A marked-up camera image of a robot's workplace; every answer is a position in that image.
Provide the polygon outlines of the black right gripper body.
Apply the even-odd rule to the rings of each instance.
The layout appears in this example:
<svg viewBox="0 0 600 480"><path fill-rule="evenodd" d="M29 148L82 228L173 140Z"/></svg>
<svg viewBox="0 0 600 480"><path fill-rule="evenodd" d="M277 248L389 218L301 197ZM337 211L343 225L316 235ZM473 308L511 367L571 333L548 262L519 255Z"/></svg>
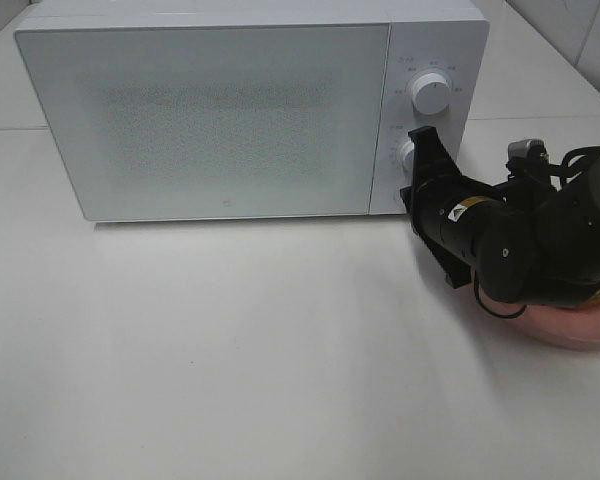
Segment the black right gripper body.
<svg viewBox="0 0 600 480"><path fill-rule="evenodd" d="M510 263L510 206L479 183L431 182L412 202L425 233L467 265Z"/></svg>

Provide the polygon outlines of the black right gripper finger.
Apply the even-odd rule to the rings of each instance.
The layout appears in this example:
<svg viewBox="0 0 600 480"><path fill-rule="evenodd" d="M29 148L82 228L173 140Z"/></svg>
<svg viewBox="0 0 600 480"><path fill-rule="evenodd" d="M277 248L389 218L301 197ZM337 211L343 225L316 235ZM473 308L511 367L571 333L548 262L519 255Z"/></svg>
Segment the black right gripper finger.
<svg viewBox="0 0 600 480"><path fill-rule="evenodd" d="M428 234L415 213L412 202L412 187L400 189L399 195L410 218L412 230L424 242L427 249L445 273L445 281L453 289L469 285L472 282L471 268L462 260L456 258L451 252L436 243Z"/></svg>
<svg viewBox="0 0 600 480"><path fill-rule="evenodd" d="M414 144L411 181L412 200L416 198L420 190L431 182L438 184L462 176L455 161L440 140L435 127L419 127L411 130L408 136Z"/></svg>

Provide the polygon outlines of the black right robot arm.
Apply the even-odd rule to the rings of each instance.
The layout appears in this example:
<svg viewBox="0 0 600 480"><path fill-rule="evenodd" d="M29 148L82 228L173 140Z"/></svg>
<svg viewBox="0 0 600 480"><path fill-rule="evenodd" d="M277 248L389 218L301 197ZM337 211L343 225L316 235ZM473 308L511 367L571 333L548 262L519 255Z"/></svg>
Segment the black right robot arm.
<svg viewBox="0 0 600 480"><path fill-rule="evenodd" d="M600 291L600 146L552 164L541 140L513 142L506 181L489 185L460 171L434 127L409 138L412 180L400 195L451 287L558 307Z"/></svg>

